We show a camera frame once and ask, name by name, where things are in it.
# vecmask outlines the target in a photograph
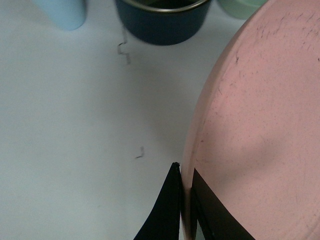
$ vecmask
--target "pink plastic plate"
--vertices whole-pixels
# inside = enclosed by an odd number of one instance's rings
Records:
[[[185,146],[257,240],[320,239],[320,1],[269,0],[234,36],[199,97]]]

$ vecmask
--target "white table surface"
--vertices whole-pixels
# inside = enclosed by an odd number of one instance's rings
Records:
[[[87,5],[68,32],[30,0],[0,0],[0,240],[132,240],[244,23],[214,1],[183,43],[128,34],[127,64],[114,2]]]

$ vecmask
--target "black object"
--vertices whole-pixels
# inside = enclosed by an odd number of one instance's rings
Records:
[[[191,222],[202,228],[206,240],[255,240],[231,215],[197,170],[191,189]]]
[[[179,163],[174,162],[150,215],[134,240],[178,240],[182,196]]]
[[[123,25],[138,39],[174,45],[202,26],[211,0],[114,0]]]
[[[183,185],[179,163],[174,162],[165,178],[159,196],[134,240],[178,240]],[[255,240],[230,214],[197,170],[191,189],[191,229],[197,221],[205,240]]]

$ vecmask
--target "light blue cup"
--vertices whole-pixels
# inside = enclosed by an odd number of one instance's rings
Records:
[[[59,28],[75,30],[86,20],[85,0],[32,0]]]

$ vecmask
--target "green cup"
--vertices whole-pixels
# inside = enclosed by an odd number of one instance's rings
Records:
[[[232,17],[248,19],[267,0],[218,0],[221,7]]]

